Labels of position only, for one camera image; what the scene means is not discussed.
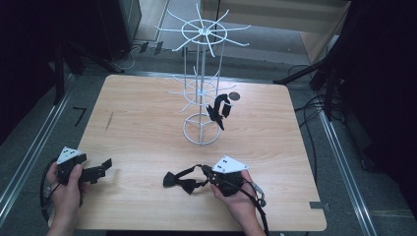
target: wire spinner rack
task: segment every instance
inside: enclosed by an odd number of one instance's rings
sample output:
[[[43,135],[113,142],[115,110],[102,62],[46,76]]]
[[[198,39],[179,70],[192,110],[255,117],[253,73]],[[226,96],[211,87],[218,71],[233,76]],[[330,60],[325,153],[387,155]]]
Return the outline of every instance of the wire spinner rack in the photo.
[[[186,104],[180,112],[184,112],[190,105],[199,106],[199,113],[192,114],[185,119],[183,124],[183,133],[187,140],[194,144],[208,145],[218,139],[221,129],[216,125],[214,121],[209,119],[209,114],[206,111],[206,107],[215,101],[219,91],[235,88],[235,86],[229,88],[218,88],[221,63],[223,59],[224,43],[227,41],[239,46],[248,46],[249,43],[240,43],[227,38],[227,36],[230,31],[246,30],[250,26],[246,26],[244,28],[227,29],[220,23],[220,21],[227,16],[229,10],[227,10],[224,15],[218,18],[216,21],[211,21],[202,19],[199,4],[196,4],[196,9],[199,18],[191,21],[185,21],[167,10],[167,13],[171,17],[183,22],[184,25],[180,29],[163,29],[159,27],[156,28],[161,31],[181,32],[183,37],[186,39],[183,44],[175,49],[172,49],[172,51],[178,51],[181,49],[184,50],[183,78],[175,75],[172,76],[177,82],[183,84],[184,88],[182,91],[168,91],[168,93],[182,94],[188,101],[188,104]],[[194,75],[192,76],[187,75],[186,45],[188,43],[197,44],[196,65],[193,67]],[[219,56],[220,59],[218,63],[218,70],[213,76],[207,78],[206,58],[208,52],[211,57],[215,57],[212,50],[215,45],[220,45],[219,48],[221,51]],[[198,131],[197,134],[194,134],[195,132],[191,132],[193,128],[194,130]]]

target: gray carpet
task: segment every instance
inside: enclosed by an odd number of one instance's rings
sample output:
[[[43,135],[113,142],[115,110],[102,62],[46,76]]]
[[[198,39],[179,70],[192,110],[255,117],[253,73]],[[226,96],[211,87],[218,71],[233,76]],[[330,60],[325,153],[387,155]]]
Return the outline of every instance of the gray carpet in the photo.
[[[135,66],[126,70],[128,75],[145,75],[145,72],[158,73],[183,73],[183,58],[178,52],[162,50],[154,55],[154,49],[149,48],[145,53],[136,50],[133,53],[136,58]],[[0,228],[0,235],[43,235],[47,231],[46,222],[42,219],[39,203],[38,189],[40,176],[46,163],[55,157],[63,146],[77,147],[83,135],[89,116],[94,107],[95,100],[105,77],[109,74],[99,66],[86,60],[87,69],[83,76],[76,76],[68,103],[61,117],[56,123],[52,133],[46,141],[38,160],[28,180],[20,191],[6,220]],[[130,56],[118,62],[122,66],[131,65]],[[270,63],[252,61],[246,59],[224,58],[221,75],[227,78],[241,78],[251,83],[271,83],[271,80],[284,78],[294,65],[283,63]],[[216,62],[208,62],[208,74],[215,72]],[[294,73],[303,67],[291,69]],[[307,89],[306,76],[289,85],[294,107],[302,107],[312,98],[313,93]],[[46,94],[40,100],[36,108],[21,122],[9,139],[0,147],[0,171],[1,190],[5,190],[15,170],[25,156],[36,132],[40,129],[48,112],[52,108],[54,91]],[[75,126],[80,118],[80,110],[74,107],[86,108],[87,112],[78,126]],[[315,109],[308,109],[308,114]],[[297,112],[298,122],[304,120],[302,112]],[[340,142],[345,148],[346,156],[358,186],[362,191],[365,202],[372,214],[377,231],[380,235],[415,235],[417,225],[410,215],[403,197],[400,195],[396,184],[384,173],[369,173],[360,166],[357,149],[352,144],[349,133],[342,123],[334,122]],[[328,228],[323,232],[311,232],[310,235],[361,235],[362,230],[358,223],[355,210],[347,194],[346,188],[340,176],[333,152],[329,146],[328,138],[324,132],[320,118],[309,122],[314,145],[317,152],[317,186],[322,202],[327,206],[326,217]],[[314,169],[315,161],[306,126],[301,128],[306,150]],[[273,232],[271,235],[305,235],[305,232]],[[76,235],[105,235],[105,231],[78,230]],[[142,232],[136,235],[150,235]],[[171,232],[158,232],[157,235],[173,235]]]

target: wooden table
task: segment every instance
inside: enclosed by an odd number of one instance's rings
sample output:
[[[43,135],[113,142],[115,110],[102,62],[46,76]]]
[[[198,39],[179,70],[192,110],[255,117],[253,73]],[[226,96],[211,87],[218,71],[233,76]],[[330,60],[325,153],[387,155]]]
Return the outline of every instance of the wooden table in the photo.
[[[168,171],[195,164],[213,166],[224,155],[249,165],[264,190],[270,231],[321,231],[324,212],[311,208],[320,198],[286,87],[223,83],[236,87],[225,130],[214,143],[199,146],[182,132],[190,106],[184,87],[173,79],[109,76],[98,97],[79,149],[85,167],[112,158],[106,176],[84,198],[80,229],[237,231],[239,225],[208,185],[188,195],[181,187],[163,188]],[[186,176],[205,180],[196,170]]]

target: human hand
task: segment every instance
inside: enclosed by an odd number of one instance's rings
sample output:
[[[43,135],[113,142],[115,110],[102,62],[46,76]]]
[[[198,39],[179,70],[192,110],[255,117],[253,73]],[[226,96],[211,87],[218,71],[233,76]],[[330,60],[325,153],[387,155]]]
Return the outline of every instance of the human hand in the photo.
[[[241,174],[245,180],[250,183],[253,182],[247,170],[242,171]],[[250,183],[243,184],[242,189],[255,198],[256,193]],[[227,205],[230,214],[242,227],[245,235],[265,235],[264,230],[258,222],[255,206],[248,196],[238,191],[235,195],[224,197],[217,186],[210,184],[210,187],[214,196]]]
[[[51,199],[55,205],[55,216],[48,235],[72,235],[80,213],[79,179],[83,166],[78,164],[71,171],[67,186],[59,184],[57,178],[58,164],[54,162],[49,168],[46,179],[51,185]]]

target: finger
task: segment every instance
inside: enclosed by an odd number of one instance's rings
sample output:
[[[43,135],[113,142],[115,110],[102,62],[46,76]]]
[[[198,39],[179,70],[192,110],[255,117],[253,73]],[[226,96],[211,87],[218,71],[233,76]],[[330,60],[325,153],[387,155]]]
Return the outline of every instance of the finger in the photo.
[[[74,166],[73,170],[71,171],[70,178],[68,179],[68,186],[72,188],[76,187],[78,189],[78,182],[82,173],[83,166],[81,164]]]
[[[247,171],[247,170],[242,170],[241,174],[242,174],[242,177],[243,177],[244,179],[246,179],[247,181],[249,181],[249,182],[254,182],[254,181],[252,180],[252,178],[251,178],[251,175],[249,174],[249,171]]]
[[[215,185],[213,185],[213,184],[210,184],[209,185],[210,187],[211,187],[211,189],[212,189],[212,192],[214,193],[214,196],[217,198],[217,199],[222,199],[223,198],[223,194],[221,194],[221,192],[220,192],[220,190],[217,188],[217,186],[215,186]]]
[[[57,177],[56,177],[57,170],[58,170],[58,164],[55,161],[51,164],[48,172],[46,173],[46,180],[49,182],[50,185],[55,183],[57,180]]]

